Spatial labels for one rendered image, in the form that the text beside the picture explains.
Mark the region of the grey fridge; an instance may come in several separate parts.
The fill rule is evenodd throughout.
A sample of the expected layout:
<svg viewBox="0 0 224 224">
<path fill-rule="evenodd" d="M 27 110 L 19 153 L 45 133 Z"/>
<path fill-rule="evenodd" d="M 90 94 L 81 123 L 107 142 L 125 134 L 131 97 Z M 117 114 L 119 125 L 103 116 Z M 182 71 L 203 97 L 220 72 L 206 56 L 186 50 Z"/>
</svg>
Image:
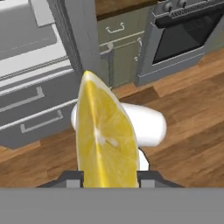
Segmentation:
<svg viewBox="0 0 224 224">
<path fill-rule="evenodd" d="M 0 95 L 68 72 L 47 0 L 0 0 Z"/>
</svg>

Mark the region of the grey fridge door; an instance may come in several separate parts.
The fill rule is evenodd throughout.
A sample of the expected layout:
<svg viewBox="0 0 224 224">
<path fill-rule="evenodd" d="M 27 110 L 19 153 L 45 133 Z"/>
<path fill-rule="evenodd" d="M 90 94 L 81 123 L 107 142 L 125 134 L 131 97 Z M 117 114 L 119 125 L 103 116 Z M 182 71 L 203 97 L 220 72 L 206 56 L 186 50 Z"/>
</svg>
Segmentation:
<svg viewBox="0 0 224 224">
<path fill-rule="evenodd" d="M 100 72 L 95 0 L 47 0 L 78 85 L 86 70 Z"/>
</svg>

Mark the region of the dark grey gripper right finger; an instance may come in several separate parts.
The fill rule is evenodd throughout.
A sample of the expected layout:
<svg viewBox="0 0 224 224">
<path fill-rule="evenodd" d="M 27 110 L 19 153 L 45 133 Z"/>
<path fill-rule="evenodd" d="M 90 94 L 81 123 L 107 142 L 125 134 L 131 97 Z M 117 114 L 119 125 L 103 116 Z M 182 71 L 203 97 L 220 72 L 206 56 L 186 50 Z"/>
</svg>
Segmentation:
<svg viewBox="0 0 224 224">
<path fill-rule="evenodd" d="M 138 171 L 137 180 L 140 188 L 180 187 L 174 182 L 164 179 L 158 171 Z"/>
</svg>

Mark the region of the green cupboard door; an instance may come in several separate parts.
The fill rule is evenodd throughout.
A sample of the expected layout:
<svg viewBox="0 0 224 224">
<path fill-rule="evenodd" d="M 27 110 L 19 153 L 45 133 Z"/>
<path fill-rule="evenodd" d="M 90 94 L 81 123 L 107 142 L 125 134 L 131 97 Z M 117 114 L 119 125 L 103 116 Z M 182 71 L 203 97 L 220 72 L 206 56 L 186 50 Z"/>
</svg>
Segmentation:
<svg viewBox="0 0 224 224">
<path fill-rule="evenodd" d="M 138 43 L 137 39 L 142 35 L 136 35 L 132 38 L 125 38 L 115 43 L 114 51 L 114 82 L 113 87 L 128 84 L 133 81 L 136 71 L 136 61 Z"/>
</svg>

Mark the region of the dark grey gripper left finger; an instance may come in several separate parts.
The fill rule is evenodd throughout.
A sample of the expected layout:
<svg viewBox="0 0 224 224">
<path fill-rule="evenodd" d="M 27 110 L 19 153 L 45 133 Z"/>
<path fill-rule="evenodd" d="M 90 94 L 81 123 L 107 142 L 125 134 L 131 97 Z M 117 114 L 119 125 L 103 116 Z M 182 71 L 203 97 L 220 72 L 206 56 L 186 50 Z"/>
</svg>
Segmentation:
<svg viewBox="0 0 224 224">
<path fill-rule="evenodd" d="M 39 188 L 82 188 L 83 182 L 83 171 L 63 171 L 57 179 L 44 183 Z"/>
</svg>

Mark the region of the grey oven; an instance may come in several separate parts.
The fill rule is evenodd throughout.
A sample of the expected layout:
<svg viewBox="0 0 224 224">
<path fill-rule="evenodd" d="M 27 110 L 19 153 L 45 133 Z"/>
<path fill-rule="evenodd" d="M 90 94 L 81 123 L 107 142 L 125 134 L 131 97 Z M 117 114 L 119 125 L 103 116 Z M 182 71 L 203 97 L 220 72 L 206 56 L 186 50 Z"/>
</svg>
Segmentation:
<svg viewBox="0 0 224 224">
<path fill-rule="evenodd" d="M 170 16 L 173 12 L 189 13 L 192 11 L 200 11 L 207 7 L 222 4 L 224 3 L 224 0 L 187 0 L 185 8 L 179 8 L 178 2 L 179 0 L 158 0 L 153 9 L 148 12 L 142 40 L 143 46 L 136 67 L 135 84 L 138 86 L 157 81 L 167 75 L 175 74 L 197 65 L 207 52 L 215 37 L 217 37 L 219 32 L 224 29 L 223 15 L 203 46 L 154 64 L 153 60 L 160 39 L 164 29 L 167 27 L 158 28 L 155 25 L 155 21 L 158 18 Z M 164 5 L 167 3 L 172 3 L 171 12 L 164 12 Z"/>
</svg>

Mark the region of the yellow lemon wedge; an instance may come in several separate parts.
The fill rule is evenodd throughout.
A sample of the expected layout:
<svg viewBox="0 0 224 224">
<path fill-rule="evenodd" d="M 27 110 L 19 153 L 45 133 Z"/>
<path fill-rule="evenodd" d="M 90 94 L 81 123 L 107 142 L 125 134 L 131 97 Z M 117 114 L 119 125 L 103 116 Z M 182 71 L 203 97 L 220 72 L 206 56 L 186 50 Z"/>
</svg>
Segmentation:
<svg viewBox="0 0 224 224">
<path fill-rule="evenodd" d="M 122 104 L 94 73 L 81 80 L 76 112 L 76 155 L 86 188 L 136 188 L 137 138 Z"/>
</svg>

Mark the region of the grey fridge drawer front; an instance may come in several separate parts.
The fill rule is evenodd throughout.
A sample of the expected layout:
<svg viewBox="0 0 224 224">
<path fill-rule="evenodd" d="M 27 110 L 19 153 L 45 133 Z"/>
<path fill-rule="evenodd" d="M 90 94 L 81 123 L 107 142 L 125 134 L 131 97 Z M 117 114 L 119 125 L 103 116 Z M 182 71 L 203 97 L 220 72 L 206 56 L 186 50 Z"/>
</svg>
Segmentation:
<svg viewBox="0 0 224 224">
<path fill-rule="evenodd" d="M 0 108 L 3 108 L 14 102 L 35 96 L 37 94 L 36 87 L 42 87 L 45 94 L 44 98 L 0 113 L 0 126 L 76 99 L 80 83 L 81 79 L 74 72 L 68 72 L 35 85 L 0 95 Z"/>
<path fill-rule="evenodd" d="M 0 146 L 9 149 L 17 149 L 27 144 L 36 142 L 42 138 L 54 135 L 62 130 L 66 130 L 71 126 L 71 114 L 77 100 L 67 101 L 58 106 L 30 115 L 26 118 L 21 118 L 15 122 L 7 123 L 0 126 Z M 35 129 L 28 133 L 22 133 L 20 125 L 25 124 L 25 127 L 31 127 L 39 123 L 43 123 L 57 116 L 57 110 L 60 109 L 64 118 L 57 122 L 48 124 L 44 127 Z"/>
</svg>

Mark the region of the green drawer front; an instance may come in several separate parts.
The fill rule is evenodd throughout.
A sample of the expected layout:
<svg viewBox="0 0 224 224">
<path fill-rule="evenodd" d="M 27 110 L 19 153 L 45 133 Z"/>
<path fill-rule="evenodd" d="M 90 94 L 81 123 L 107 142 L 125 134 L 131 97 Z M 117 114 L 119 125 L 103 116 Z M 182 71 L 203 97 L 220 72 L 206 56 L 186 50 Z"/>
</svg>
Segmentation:
<svg viewBox="0 0 224 224">
<path fill-rule="evenodd" d="M 111 17 L 98 22 L 98 40 L 100 44 L 120 39 L 136 32 L 140 32 L 142 28 L 138 24 L 140 17 L 127 16 L 127 17 Z M 118 29 L 120 23 L 124 22 L 125 30 L 118 33 L 109 34 L 105 28 L 110 27 L 111 30 Z"/>
</svg>

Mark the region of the white round object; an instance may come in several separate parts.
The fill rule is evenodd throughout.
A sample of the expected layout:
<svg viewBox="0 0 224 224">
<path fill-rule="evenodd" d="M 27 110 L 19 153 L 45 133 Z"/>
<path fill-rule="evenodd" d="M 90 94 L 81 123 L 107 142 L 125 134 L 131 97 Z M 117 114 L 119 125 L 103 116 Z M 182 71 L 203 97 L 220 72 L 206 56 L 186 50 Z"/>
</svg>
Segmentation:
<svg viewBox="0 0 224 224">
<path fill-rule="evenodd" d="M 167 129 L 162 113 L 119 101 L 78 102 L 71 122 L 78 169 L 101 176 L 147 171 L 150 163 L 141 149 L 159 145 Z"/>
</svg>

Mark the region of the black glass oven door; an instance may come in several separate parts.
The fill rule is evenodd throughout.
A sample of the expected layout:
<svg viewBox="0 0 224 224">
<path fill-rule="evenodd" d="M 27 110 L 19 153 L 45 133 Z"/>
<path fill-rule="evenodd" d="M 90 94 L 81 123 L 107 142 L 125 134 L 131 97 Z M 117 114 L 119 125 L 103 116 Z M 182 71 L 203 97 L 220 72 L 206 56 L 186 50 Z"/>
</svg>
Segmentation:
<svg viewBox="0 0 224 224">
<path fill-rule="evenodd" d="M 220 9 L 167 26 L 153 63 L 157 64 L 203 46 L 223 15 L 224 9 Z"/>
</svg>

